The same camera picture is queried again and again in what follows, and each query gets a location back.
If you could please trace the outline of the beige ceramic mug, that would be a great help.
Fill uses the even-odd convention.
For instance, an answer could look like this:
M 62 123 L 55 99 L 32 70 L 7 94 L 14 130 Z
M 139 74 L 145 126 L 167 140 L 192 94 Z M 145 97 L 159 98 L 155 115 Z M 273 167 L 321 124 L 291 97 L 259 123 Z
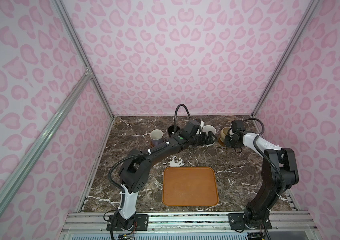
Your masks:
M 219 140 L 219 143 L 223 147 L 225 146 L 224 140 L 225 140 L 225 137 L 228 135 L 229 130 L 230 130 L 230 127 L 225 127 L 219 133 L 219 139 L 218 140 Z

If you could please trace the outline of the white speckled ceramic mug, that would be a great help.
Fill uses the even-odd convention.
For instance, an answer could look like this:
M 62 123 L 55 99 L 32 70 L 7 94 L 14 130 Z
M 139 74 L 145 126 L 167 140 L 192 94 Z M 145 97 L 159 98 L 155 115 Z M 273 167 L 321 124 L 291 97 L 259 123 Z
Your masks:
M 217 140 L 215 127 L 211 125 L 204 126 L 202 129 L 202 136 L 204 146 L 213 145 Z

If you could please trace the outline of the black ceramic mug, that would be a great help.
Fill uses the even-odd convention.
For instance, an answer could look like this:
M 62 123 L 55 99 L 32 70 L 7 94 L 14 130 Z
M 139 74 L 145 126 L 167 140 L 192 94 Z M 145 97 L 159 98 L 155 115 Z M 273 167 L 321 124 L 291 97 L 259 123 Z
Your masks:
M 179 126 L 175 125 L 170 126 L 167 130 L 169 137 L 172 138 L 173 135 L 176 135 L 179 130 L 180 130 Z

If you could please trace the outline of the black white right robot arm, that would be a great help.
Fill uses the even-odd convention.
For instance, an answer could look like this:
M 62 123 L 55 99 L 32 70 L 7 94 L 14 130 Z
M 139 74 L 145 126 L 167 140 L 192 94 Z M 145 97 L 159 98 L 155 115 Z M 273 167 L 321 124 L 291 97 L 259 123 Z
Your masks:
M 262 138 L 264 124 L 256 118 L 235 120 L 224 138 L 228 148 L 254 150 L 262 157 L 261 187 L 244 210 L 242 220 L 233 220 L 238 232 L 246 229 L 266 227 L 272 207 L 284 192 L 299 182 L 295 152 L 282 148 Z

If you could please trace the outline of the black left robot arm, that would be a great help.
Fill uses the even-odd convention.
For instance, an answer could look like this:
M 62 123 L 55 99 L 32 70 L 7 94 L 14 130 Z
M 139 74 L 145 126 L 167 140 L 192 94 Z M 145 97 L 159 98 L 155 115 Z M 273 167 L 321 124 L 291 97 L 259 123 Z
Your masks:
M 120 189 L 121 202 L 113 216 L 114 223 L 129 230 L 135 222 L 136 204 L 139 195 L 148 182 L 151 168 L 169 156 L 198 146 L 216 142 L 212 132 L 202 131 L 201 120 L 190 120 L 184 128 L 171 134 L 163 143 L 145 151 L 132 150 L 128 156 L 117 162 L 109 171 L 109 181 Z

